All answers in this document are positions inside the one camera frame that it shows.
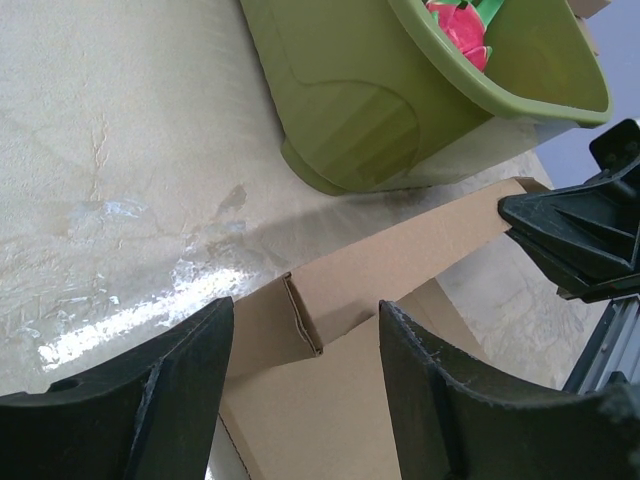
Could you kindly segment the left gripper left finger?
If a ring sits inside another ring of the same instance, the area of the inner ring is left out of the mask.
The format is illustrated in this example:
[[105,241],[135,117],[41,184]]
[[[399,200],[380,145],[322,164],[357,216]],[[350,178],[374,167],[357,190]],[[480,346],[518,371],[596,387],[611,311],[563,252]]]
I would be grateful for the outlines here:
[[2,478],[204,478],[233,333],[217,299],[44,393],[3,396]]

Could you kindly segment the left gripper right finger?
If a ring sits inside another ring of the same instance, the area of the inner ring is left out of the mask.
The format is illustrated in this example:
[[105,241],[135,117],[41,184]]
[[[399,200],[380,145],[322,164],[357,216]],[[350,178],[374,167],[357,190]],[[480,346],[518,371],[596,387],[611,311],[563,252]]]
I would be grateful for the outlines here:
[[636,479],[639,388],[578,395],[503,372],[379,304],[404,479]]

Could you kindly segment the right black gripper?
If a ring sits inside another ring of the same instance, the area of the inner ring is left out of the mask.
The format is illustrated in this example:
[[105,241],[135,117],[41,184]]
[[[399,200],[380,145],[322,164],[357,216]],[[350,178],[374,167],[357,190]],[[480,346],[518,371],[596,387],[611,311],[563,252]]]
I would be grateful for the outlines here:
[[508,236],[566,300],[639,293],[639,120],[627,118],[589,144],[600,172],[583,185],[498,202]]

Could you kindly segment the brown cardboard paper box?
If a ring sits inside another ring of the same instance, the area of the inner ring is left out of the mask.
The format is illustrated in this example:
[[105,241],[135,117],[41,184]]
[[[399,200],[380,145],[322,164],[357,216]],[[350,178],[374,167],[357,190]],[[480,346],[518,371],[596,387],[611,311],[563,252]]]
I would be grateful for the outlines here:
[[474,355],[482,348],[437,276],[502,235],[498,201],[536,192],[509,178],[289,271],[234,306],[220,407],[252,479],[396,479],[378,305]]

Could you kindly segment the folded cardboard box top right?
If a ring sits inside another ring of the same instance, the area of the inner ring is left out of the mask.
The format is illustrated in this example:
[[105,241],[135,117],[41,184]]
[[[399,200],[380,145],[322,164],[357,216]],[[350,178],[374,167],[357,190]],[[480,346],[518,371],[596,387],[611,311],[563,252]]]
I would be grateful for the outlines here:
[[583,19],[591,18],[609,6],[611,0],[567,0],[575,16]]

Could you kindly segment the pink dragon fruit toy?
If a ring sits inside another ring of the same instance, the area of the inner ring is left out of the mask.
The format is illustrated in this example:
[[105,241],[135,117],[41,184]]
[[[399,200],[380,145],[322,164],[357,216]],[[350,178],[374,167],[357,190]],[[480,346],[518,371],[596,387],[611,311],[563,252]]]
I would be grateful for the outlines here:
[[483,72],[493,52],[485,44],[485,34],[504,1],[425,1],[424,4],[449,40]]

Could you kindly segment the green plastic basket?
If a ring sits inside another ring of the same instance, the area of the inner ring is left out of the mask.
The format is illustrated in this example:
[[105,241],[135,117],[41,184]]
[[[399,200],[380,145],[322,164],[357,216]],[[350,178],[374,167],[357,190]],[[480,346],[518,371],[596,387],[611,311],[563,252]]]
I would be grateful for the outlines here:
[[281,153],[329,195],[455,183],[612,115],[564,1],[507,1],[469,62],[420,1],[245,1],[284,132]]

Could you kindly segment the aluminium rail frame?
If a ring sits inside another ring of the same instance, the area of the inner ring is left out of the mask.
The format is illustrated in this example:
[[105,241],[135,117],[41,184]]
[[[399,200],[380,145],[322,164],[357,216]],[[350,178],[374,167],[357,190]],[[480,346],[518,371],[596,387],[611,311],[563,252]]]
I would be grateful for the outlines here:
[[586,394],[639,383],[639,296],[609,302],[563,391]]

